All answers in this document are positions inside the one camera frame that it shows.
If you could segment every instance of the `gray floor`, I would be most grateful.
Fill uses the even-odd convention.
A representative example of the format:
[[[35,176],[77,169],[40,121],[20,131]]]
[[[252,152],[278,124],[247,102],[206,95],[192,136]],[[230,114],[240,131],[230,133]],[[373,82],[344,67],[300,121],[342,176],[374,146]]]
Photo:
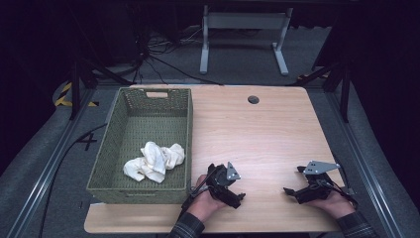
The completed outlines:
[[[233,85],[275,85],[292,83],[300,74],[310,73],[312,63],[329,33],[329,29],[290,29],[283,46],[283,54],[289,76],[281,76],[275,57],[270,49],[277,32],[213,32],[210,41],[209,70],[199,74],[201,45],[189,45],[162,55],[160,60],[181,69],[183,73],[157,60],[148,59],[140,70],[137,83],[202,83],[192,77],[205,78]],[[112,68],[115,71],[124,68]],[[132,80],[134,74],[125,76]],[[325,93],[317,79],[307,86],[318,119],[333,153],[345,168],[360,211],[366,216],[381,237],[420,237],[420,217],[417,208],[405,192],[389,166],[371,131],[367,117],[354,89],[349,104],[349,124],[342,122],[337,114],[339,90]],[[71,108],[59,106],[55,114],[34,136],[0,178],[0,237],[18,234],[21,237],[39,235],[48,190],[35,189],[38,196],[31,196],[37,182],[47,178],[43,171],[53,161],[62,158],[64,150],[80,135],[102,125],[111,108],[115,92],[120,87],[112,80],[101,80],[97,89],[82,88],[84,101],[99,102],[99,106],[86,106],[78,117],[69,121]],[[58,88],[52,101],[57,100],[62,87]],[[43,237],[158,237],[157,234],[88,234],[83,223],[91,202],[95,202],[85,190],[104,128],[94,132],[96,143],[76,143],[64,157],[53,181],[52,195],[48,206]],[[342,237],[331,233],[326,237]]]

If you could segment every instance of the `crumpled white towel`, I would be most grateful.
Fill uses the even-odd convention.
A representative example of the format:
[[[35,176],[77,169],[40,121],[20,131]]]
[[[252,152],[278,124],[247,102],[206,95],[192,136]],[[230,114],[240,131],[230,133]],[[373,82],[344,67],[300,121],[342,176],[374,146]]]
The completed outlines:
[[[148,177],[151,180],[162,182],[166,170],[172,170],[181,165],[185,159],[184,150],[178,144],[170,148],[159,147],[155,142],[147,142],[141,148],[144,157],[135,158],[124,165],[124,174],[137,181]]]

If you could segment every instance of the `sleeve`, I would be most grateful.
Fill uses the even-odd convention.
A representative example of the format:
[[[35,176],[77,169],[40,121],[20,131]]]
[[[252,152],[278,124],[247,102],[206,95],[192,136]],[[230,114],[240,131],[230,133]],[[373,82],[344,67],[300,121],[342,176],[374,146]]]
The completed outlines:
[[[166,238],[198,238],[204,228],[204,224],[197,217],[185,212]]]
[[[379,237],[360,212],[337,219],[346,238]]]

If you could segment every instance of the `human hand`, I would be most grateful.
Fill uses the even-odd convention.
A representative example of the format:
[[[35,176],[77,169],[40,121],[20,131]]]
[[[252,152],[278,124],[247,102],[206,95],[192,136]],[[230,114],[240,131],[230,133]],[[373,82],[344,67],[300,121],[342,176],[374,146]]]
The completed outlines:
[[[196,185],[199,186],[205,178],[205,175],[200,176]],[[206,190],[194,198],[194,201],[188,207],[186,212],[191,213],[204,223],[211,215],[213,215],[214,212],[225,206],[227,206],[225,202],[214,199],[211,196],[210,191]]]
[[[352,204],[345,197],[341,196],[334,190],[330,192],[327,199],[325,200],[316,199],[308,201],[305,204],[325,210],[328,214],[334,217],[334,219],[338,219],[345,215],[356,212]]]

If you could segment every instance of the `wooden table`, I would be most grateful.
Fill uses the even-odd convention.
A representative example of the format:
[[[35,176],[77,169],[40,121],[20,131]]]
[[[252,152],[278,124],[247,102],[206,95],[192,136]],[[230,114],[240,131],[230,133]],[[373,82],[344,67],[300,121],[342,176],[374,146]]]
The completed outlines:
[[[206,222],[205,232],[337,231],[323,211],[298,204],[283,187],[307,181],[296,167],[309,161],[334,163],[305,89],[301,87],[149,85],[191,88],[194,121],[192,180],[211,163],[232,162],[242,179],[230,186],[247,195],[238,209],[226,207]],[[251,104],[248,97],[259,98]],[[337,170],[328,172],[338,185]],[[178,204],[91,204],[84,228],[90,233],[167,233]]]

